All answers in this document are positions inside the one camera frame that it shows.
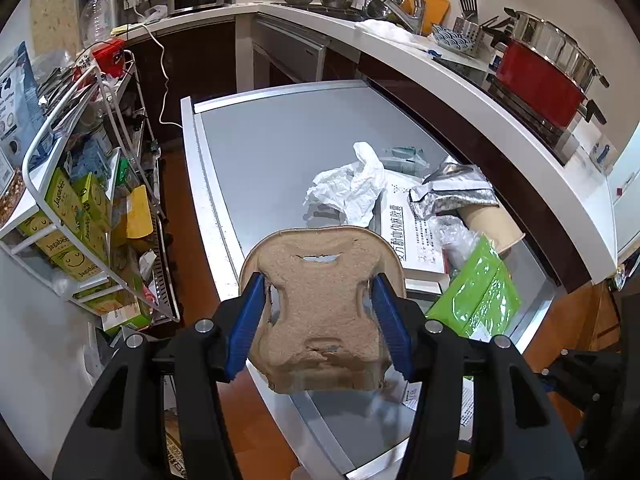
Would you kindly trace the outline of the green plastic pouch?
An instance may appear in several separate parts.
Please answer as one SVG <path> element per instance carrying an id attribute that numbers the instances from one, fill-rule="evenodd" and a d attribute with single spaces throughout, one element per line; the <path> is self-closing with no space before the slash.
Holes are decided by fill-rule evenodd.
<path id="1" fill-rule="evenodd" d="M 488 342 L 506 333 L 521 304 L 506 265 L 482 236 L 426 318 L 445 324 L 459 336 Z"/>

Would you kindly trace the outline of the brown cardboard cup carrier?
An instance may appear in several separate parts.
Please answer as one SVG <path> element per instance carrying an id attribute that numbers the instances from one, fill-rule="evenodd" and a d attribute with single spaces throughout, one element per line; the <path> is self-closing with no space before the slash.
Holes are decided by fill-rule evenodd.
<path id="1" fill-rule="evenodd" d="M 359 226 L 278 231 L 245 258 L 241 283 L 254 273 L 265 278 L 266 298 L 248 358 L 272 391 L 383 387 L 390 354 L 364 300 L 380 273 L 406 294 L 383 237 Z"/>

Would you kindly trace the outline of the brown paper cup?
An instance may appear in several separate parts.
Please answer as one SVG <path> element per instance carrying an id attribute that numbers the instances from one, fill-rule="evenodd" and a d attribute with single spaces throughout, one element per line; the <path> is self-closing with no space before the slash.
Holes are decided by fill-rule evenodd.
<path id="1" fill-rule="evenodd" d="M 465 206 L 458 210 L 464 224 L 483 234 L 499 255 L 518 244 L 525 233 L 501 204 L 498 206 Z"/>

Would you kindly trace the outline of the white medicine box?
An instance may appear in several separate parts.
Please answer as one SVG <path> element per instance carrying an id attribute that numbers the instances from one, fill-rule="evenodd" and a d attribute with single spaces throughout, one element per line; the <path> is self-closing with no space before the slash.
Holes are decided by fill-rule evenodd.
<path id="1" fill-rule="evenodd" d="M 426 220 L 416 218 L 409 191 L 419 183 L 415 177 L 385 170 L 385 188 L 374 207 L 375 232 L 398 255 L 408 292 L 441 295 L 450 278 L 442 245 Z"/>

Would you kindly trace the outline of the large silver foil wrapper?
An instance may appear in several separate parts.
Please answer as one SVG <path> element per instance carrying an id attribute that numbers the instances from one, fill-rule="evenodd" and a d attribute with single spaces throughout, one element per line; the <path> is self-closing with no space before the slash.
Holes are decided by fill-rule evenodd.
<path id="1" fill-rule="evenodd" d="M 420 220 L 467 206 L 499 205 L 494 187 L 482 170 L 459 164 L 452 157 L 447 157 L 421 184 L 410 188 L 408 202 Z"/>

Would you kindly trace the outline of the white paper towel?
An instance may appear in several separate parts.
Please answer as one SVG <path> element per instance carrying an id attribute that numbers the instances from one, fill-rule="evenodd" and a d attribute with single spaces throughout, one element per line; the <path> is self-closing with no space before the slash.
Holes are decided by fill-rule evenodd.
<path id="1" fill-rule="evenodd" d="M 349 226 L 366 228 L 373 218 L 378 196 L 386 185 L 383 163 L 367 142 L 356 142 L 356 162 L 320 172 L 312 180 L 305 206 L 328 206 Z"/>

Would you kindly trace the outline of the green white plastic wrapper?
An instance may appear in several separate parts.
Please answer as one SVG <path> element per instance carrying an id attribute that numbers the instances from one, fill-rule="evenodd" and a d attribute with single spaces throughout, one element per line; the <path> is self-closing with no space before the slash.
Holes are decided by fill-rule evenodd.
<path id="1" fill-rule="evenodd" d="M 423 151 L 417 150 L 414 146 L 388 148 L 380 157 L 380 161 L 385 169 L 410 176 L 424 176 L 430 169 L 430 164 L 423 157 Z"/>

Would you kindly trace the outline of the clear plastic bag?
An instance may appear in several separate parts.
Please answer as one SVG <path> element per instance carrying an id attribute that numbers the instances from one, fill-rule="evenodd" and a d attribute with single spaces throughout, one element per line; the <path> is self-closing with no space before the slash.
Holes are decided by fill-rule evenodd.
<path id="1" fill-rule="evenodd" d="M 480 234 L 466 227 L 457 216 L 433 216 L 428 224 L 451 265 L 461 270 L 480 240 Z"/>

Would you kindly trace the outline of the chrome kitchen faucet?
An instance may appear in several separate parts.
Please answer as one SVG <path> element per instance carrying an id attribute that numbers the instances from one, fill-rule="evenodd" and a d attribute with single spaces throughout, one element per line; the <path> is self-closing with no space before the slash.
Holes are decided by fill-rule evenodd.
<path id="1" fill-rule="evenodd" d="M 360 14 L 366 20 L 396 24 L 421 36 L 426 13 L 424 0 L 364 0 Z"/>

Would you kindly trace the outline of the blister pill pack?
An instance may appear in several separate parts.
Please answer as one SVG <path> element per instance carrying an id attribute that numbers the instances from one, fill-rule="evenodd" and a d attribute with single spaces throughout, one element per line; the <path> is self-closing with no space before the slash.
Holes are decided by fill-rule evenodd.
<path id="1" fill-rule="evenodd" d="M 435 387 L 429 388 L 427 393 L 428 405 L 431 408 L 445 410 L 447 413 L 454 411 L 454 400 L 460 401 L 460 429 L 470 431 L 473 426 L 474 416 L 474 382 L 471 377 L 463 377 L 456 381 L 458 394 L 453 394 L 451 389 L 445 388 L 442 391 Z M 422 384 L 420 382 L 408 382 L 405 385 L 404 393 L 401 396 L 401 404 L 405 408 L 416 411 L 421 399 Z"/>

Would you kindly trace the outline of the clear jar blue lid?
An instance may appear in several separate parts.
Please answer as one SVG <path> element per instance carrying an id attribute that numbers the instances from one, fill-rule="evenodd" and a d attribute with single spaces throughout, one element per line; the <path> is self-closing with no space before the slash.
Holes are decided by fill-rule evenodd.
<path id="1" fill-rule="evenodd" d="M 10 164 L 4 151 L 0 151 L 0 226 L 9 221 L 25 188 L 21 171 Z"/>

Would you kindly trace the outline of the red cooking pot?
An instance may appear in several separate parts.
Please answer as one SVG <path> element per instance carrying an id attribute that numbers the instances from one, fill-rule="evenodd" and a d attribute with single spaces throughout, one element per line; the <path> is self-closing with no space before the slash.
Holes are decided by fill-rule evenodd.
<path id="1" fill-rule="evenodd" d="M 497 79 L 535 113 L 561 129 L 570 125 L 585 96 L 552 63 L 517 41 L 506 48 Z"/>

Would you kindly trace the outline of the blue white coffee bag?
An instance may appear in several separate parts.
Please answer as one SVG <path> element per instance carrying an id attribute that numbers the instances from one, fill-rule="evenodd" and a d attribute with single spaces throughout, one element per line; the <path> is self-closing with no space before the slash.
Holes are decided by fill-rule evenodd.
<path id="1" fill-rule="evenodd" d="M 15 169 L 44 123 L 26 44 L 1 62 L 1 148 Z"/>

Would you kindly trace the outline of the steel utensil holder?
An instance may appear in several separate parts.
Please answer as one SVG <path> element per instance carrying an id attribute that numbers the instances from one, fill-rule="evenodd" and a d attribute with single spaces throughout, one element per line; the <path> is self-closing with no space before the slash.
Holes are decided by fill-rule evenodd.
<path id="1" fill-rule="evenodd" d="M 454 21 L 454 27 L 452 30 L 466 40 L 469 40 L 472 46 L 466 51 L 466 54 L 476 58 L 480 53 L 480 45 L 482 44 L 485 36 L 484 30 L 480 25 L 467 20 L 463 16 L 458 16 Z"/>

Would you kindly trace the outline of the large clear water bottle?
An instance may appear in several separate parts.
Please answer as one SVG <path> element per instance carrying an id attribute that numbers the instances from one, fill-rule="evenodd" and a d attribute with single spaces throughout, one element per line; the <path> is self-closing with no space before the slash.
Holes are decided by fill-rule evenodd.
<path id="1" fill-rule="evenodd" d="M 110 39 L 117 26 L 117 0 L 88 0 L 81 11 L 79 26 L 85 48 Z"/>

